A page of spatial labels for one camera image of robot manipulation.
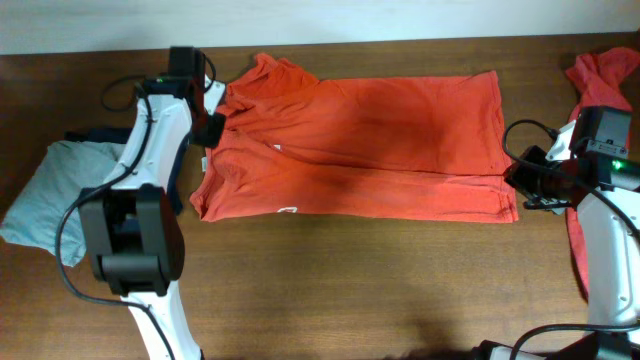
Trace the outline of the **orange FRAM t-shirt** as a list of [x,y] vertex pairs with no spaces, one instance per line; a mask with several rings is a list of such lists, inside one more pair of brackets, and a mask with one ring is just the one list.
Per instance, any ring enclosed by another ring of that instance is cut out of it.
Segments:
[[498,76],[321,80],[260,53],[218,108],[190,201],[208,222],[270,213],[513,223]]

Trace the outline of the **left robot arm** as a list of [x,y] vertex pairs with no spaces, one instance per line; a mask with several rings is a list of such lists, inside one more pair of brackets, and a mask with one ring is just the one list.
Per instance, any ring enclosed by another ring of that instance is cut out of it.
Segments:
[[201,359],[182,305],[185,243],[169,192],[190,144],[214,147],[223,83],[158,77],[136,89],[136,120],[103,184],[78,207],[94,277],[131,312],[152,359]]

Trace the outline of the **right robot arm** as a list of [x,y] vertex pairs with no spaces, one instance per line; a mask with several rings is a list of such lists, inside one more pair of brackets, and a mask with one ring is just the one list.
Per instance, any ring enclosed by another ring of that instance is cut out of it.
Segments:
[[549,150],[531,146],[503,176],[526,197],[529,210],[577,213],[586,244],[588,321],[528,331],[514,345],[484,341],[471,356],[483,360],[529,359],[523,345],[551,332],[579,331],[582,338],[550,359],[636,359],[639,356],[639,165],[626,147],[631,115],[607,106],[583,108],[560,129],[547,128]]

